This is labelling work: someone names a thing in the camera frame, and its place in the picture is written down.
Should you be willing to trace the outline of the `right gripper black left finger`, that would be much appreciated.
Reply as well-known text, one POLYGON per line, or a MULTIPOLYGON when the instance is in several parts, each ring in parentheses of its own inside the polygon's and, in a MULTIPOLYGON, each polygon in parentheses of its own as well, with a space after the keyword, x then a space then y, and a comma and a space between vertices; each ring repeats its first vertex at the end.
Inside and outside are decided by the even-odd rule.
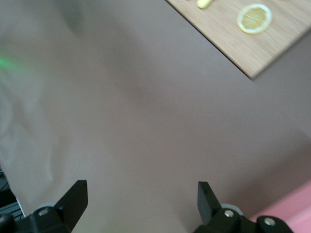
POLYGON ((70 233, 87 208, 87 181, 78 180, 54 206, 27 217, 32 233, 70 233))

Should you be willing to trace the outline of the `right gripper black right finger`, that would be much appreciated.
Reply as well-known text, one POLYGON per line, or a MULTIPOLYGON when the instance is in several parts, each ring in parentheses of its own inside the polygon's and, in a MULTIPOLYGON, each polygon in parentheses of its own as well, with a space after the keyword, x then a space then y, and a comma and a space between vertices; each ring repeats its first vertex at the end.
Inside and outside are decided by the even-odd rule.
POLYGON ((207 182, 198 183, 199 233, 249 233, 250 221, 232 204, 221 204, 207 182))

